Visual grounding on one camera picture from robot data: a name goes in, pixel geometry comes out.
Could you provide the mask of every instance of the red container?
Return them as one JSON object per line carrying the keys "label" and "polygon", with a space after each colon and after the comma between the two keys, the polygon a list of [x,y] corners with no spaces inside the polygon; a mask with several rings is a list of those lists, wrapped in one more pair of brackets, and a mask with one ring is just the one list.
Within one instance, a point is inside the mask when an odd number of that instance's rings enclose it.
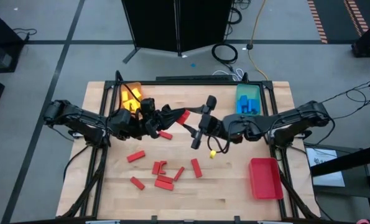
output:
{"label": "red container", "polygon": [[282,199],[279,166],[274,158],[253,158],[249,165],[252,195],[255,199]]}

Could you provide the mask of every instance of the yellow cable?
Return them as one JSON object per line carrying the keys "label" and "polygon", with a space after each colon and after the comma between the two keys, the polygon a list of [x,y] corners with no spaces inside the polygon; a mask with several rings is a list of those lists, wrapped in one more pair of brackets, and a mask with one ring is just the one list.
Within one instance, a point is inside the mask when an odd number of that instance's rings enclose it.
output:
{"label": "yellow cable", "polygon": [[[255,30],[256,30],[256,27],[257,27],[257,25],[258,25],[259,16],[261,15],[261,12],[262,12],[262,10],[263,10],[263,8],[264,8],[264,6],[265,6],[265,3],[266,3],[266,0],[264,0],[264,1],[262,2],[262,6],[261,6],[261,8],[260,8],[260,9],[259,9],[259,11],[258,11],[258,15],[257,15],[257,18],[256,18],[256,20],[255,20],[254,28],[253,28],[253,30],[252,30],[251,40],[249,41],[249,44],[250,44],[250,45],[252,45],[252,43],[254,42]],[[266,79],[266,80],[269,80],[268,76],[267,76],[267,75],[266,75],[266,74],[265,74],[261,69],[259,69],[259,68],[257,67],[257,65],[255,64],[255,62],[254,62],[254,61],[253,61],[253,59],[251,58],[251,54],[249,53],[249,51],[250,51],[250,50],[248,50],[248,58],[249,58],[249,60],[251,61],[251,63],[254,65],[255,69],[256,69],[260,74],[262,74],[262,75],[265,77],[265,79]]]}

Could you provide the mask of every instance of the wooden table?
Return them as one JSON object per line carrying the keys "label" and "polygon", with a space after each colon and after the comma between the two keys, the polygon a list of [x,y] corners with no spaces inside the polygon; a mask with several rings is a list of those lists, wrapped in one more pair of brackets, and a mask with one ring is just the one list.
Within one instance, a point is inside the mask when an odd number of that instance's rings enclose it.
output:
{"label": "wooden table", "polygon": [[[99,112],[103,86],[103,82],[89,82],[83,103],[85,110]],[[155,99],[156,108],[167,103],[171,108],[196,107],[204,104],[208,95],[214,95],[218,103],[212,112],[213,116],[222,119],[235,113],[236,86],[144,85],[142,92],[144,98]],[[274,93],[279,112],[294,108],[288,82],[274,82]],[[269,100],[268,107],[272,114]],[[200,115],[192,113],[186,123],[197,127],[199,121]],[[264,140],[231,144],[227,154],[217,154],[215,159],[210,159],[205,138],[199,150],[194,150],[190,148],[192,138],[183,127],[175,123],[167,132],[173,134],[171,141],[164,138],[151,139],[148,136],[142,141],[118,141],[111,138],[112,146],[108,151],[98,219],[150,220],[152,215],[157,215],[159,220],[233,220],[235,215],[239,215],[241,220],[280,220],[276,200],[255,200],[251,196],[247,166],[253,157],[270,157]],[[83,140],[76,140],[72,156],[84,145]],[[303,149],[301,140],[295,140],[294,146]],[[128,163],[126,156],[141,149],[145,150],[146,156]],[[68,168],[57,215],[66,212],[83,190],[90,154],[89,149]],[[294,189],[311,211],[320,215],[305,154],[289,149],[287,157]],[[200,163],[202,178],[195,178],[190,163],[193,158],[197,158]],[[170,177],[181,166],[185,167],[172,192],[154,187],[156,176],[151,173],[152,166],[155,161],[161,160],[168,161],[165,170]],[[130,183],[132,176],[145,184],[143,191]],[[287,216],[291,217],[284,187],[283,191]],[[94,192],[90,194],[87,214],[91,213],[93,198]]]}

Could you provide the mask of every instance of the red tray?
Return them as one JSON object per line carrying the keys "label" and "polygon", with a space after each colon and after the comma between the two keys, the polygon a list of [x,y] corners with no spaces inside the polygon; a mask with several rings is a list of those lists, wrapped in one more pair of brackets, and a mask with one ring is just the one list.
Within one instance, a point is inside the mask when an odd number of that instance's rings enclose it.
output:
{"label": "red tray", "polygon": [[253,158],[248,165],[248,169],[254,198],[283,198],[279,166],[274,158]]}

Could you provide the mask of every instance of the red block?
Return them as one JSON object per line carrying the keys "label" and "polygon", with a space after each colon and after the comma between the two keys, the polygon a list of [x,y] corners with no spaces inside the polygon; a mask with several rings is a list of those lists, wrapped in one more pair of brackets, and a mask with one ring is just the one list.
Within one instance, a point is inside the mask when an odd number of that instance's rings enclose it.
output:
{"label": "red block", "polygon": [[145,188],[145,185],[142,184],[142,182],[140,182],[138,179],[136,179],[135,177],[131,177],[130,181],[136,185],[137,188],[143,190]]}
{"label": "red block", "polygon": [[201,173],[200,165],[198,165],[197,159],[192,159],[191,162],[193,169],[195,170],[196,178],[201,177],[203,174]]}
{"label": "red block", "polygon": [[167,161],[160,161],[160,169],[159,169],[160,174],[165,174],[165,171],[162,170],[162,166],[164,166],[166,164],[167,164]]}
{"label": "red block", "polygon": [[128,162],[132,162],[132,161],[135,161],[137,159],[140,159],[140,158],[142,158],[144,156],[145,156],[145,151],[142,150],[142,151],[139,151],[137,153],[134,153],[134,154],[132,154],[130,156],[127,156],[127,160],[128,160]]}
{"label": "red block", "polygon": [[169,183],[169,184],[172,184],[172,182],[173,182],[173,178],[166,177],[166,176],[161,176],[161,175],[157,176],[157,180],[161,180],[162,182]]}
{"label": "red block", "polygon": [[172,134],[166,133],[166,132],[164,132],[164,131],[159,131],[159,134],[160,134],[160,136],[161,136],[161,137],[163,137],[163,138],[166,138],[166,139],[169,139],[169,140],[171,140],[171,139],[172,139]]}
{"label": "red block", "polygon": [[159,174],[159,170],[160,170],[160,163],[154,162],[152,174]]}
{"label": "red block", "polygon": [[181,167],[179,169],[179,171],[177,172],[177,175],[175,175],[175,177],[173,178],[174,181],[178,181],[179,177],[180,177],[180,174],[182,174],[182,172],[185,170],[184,167]]}
{"label": "red block", "polygon": [[178,124],[185,124],[187,118],[189,117],[190,115],[190,111],[189,110],[185,110],[184,114],[177,120],[177,123]]}
{"label": "red block", "polygon": [[173,190],[173,184],[162,182],[161,180],[155,180],[154,185],[165,190]]}

